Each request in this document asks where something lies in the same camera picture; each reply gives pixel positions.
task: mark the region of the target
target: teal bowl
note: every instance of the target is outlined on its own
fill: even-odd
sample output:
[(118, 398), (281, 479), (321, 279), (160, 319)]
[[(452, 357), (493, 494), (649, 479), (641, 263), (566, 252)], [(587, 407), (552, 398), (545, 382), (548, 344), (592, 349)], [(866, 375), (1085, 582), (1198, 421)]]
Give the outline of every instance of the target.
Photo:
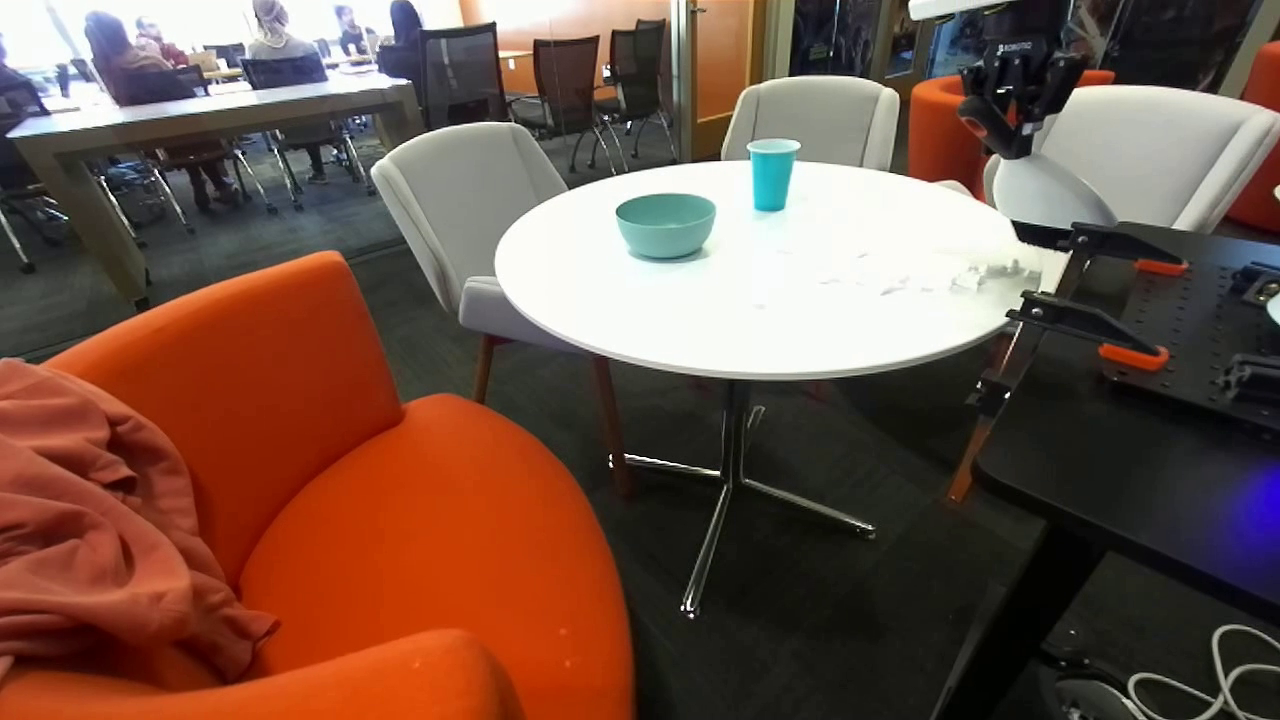
[(706, 243), (716, 225), (716, 205), (688, 192), (651, 192), (617, 205), (617, 227), (624, 232), (631, 257), (677, 260)]

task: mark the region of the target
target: orange chair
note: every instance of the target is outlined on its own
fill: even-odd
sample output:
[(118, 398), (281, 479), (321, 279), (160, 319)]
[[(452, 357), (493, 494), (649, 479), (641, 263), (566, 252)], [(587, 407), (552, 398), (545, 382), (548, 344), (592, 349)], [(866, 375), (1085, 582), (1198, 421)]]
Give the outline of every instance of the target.
[[(1280, 113), (1280, 40), (1263, 45), (1249, 70), (1249, 85), (1241, 100), (1263, 103)], [(1236, 197), (1226, 222), (1280, 232), (1280, 199), (1273, 197), (1280, 190), (1280, 148), (1256, 167), (1256, 176)]]
[[(1117, 74), (1085, 70), (1078, 85), (1112, 85)], [(932, 76), (911, 88), (909, 100), (909, 176), (960, 181), (971, 197), (983, 197), (983, 144), (960, 123), (963, 85), (960, 76)]]
[(127, 673), (20, 666), (0, 718), (631, 718), (624, 592), (579, 483), (484, 406), (400, 406), (337, 252), (200, 290), (48, 363), (175, 440), (205, 542), (281, 628), (241, 684), (160, 649), (127, 649)]

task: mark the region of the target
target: table base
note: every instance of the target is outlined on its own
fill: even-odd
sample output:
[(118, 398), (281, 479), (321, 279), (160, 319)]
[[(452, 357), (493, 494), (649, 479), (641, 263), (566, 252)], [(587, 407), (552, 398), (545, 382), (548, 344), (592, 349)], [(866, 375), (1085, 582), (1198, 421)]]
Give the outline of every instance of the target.
[(693, 476), (693, 479), (716, 479), (720, 483), (703, 543), (699, 543), (699, 551), (693, 560), (693, 573), (688, 573), (688, 585), (685, 585), (685, 599), (678, 599), (678, 612), (688, 621), (699, 615), (699, 599), (703, 599), (703, 589), (706, 589), (706, 575), (713, 575), (713, 564), (716, 564), (720, 531), (722, 531), (722, 520), (729, 520), (733, 500), (734, 500), (739, 489), (760, 494), (769, 500), (778, 500), (787, 507), (813, 513), (813, 518), (819, 518), (826, 525), (841, 525), (841, 530), (851, 530), (851, 531), (874, 542), (874, 525), (866, 525), (860, 518), (834, 513), (834, 507), (816, 503), (808, 495), (797, 495), (797, 494), (783, 494), (774, 483), (760, 483), (760, 479), (745, 476), (747, 427), (752, 427), (747, 383), (729, 383), (722, 389), (722, 424), (720, 424), (720, 469), (624, 452), (628, 469), (671, 472), (671, 476)]

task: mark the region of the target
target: table top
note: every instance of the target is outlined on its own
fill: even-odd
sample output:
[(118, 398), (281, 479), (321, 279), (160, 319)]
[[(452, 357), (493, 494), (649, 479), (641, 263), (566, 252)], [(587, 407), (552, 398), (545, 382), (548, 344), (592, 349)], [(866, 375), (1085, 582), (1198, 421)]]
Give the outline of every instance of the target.
[(243, 123), (281, 123), (305, 121), (322, 113), (369, 107), (391, 100), (395, 94), (413, 98), (406, 79), (395, 76), (332, 76), (322, 85), (286, 85), (286, 88), (259, 88), (259, 94), (211, 94), (165, 103), (97, 103), (78, 113), (31, 117), (7, 132), (20, 154), (97, 154), (118, 148), (136, 139), (165, 139), (165, 136), (191, 136), (191, 132), (220, 132)]
[[(706, 249), (636, 260), (617, 205), (641, 192), (716, 199)], [(967, 349), (1063, 257), (1015, 243), (986, 205), (890, 173), (797, 165), (790, 199), (752, 209), (739, 160), (671, 165), (573, 190), (521, 216), (494, 278), (545, 332), (641, 368), (716, 382), (831, 382)]]
[[(1226, 268), (1280, 249), (1213, 240)], [(1034, 332), (975, 460), (979, 489), (1249, 612), (1280, 615), (1280, 446), (1204, 407), (1112, 389), (1097, 341)]]

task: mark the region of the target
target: desk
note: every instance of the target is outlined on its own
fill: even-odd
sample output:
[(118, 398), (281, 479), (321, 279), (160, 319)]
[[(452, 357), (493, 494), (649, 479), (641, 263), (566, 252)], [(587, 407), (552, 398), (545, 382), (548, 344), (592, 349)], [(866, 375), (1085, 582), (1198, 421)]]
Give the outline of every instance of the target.
[[(1194, 260), (1280, 263), (1280, 249), (1198, 240)], [(1280, 446), (1198, 407), (1112, 389), (1097, 341), (1034, 332), (1034, 363), (975, 460), (990, 495), (1045, 518), (1012, 592), (960, 654), (932, 718), (990, 718), (1102, 551), (1280, 621)]]
[(243, 130), (353, 113), (381, 113), (389, 144), (420, 132), (420, 107), (406, 79), (337, 76), (329, 85), (268, 94), (216, 94), (167, 103), (31, 117), (7, 139), (16, 139), (39, 185), (60, 199), (89, 260), (132, 305), (147, 305), (150, 279), (132, 243), (132, 227), (110, 212), (110, 199), (89, 173), (89, 160), (118, 148), (154, 148), (185, 136), (237, 136)]
[[(628, 257), (610, 212), (641, 192), (716, 199), (706, 249), (667, 263)], [(501, 240), (494, 278), (562, 344), (729, 383), (720, 469), (628, 452), (636, 469), (722, 479), (678, 604), (695, 615), (734, 489), (870, 531), (745, 476), (747, 383), (866, 375), (960, 352), (1005, 330), (1019, 290), (979, 274), (1012, 257), (1054, 290), (1060, 257), (1015, 243), (999, 212), (938, 185), (797, 165), (790, 205), (760, 216), (747, 165), (671, 165), (532, 209)]]

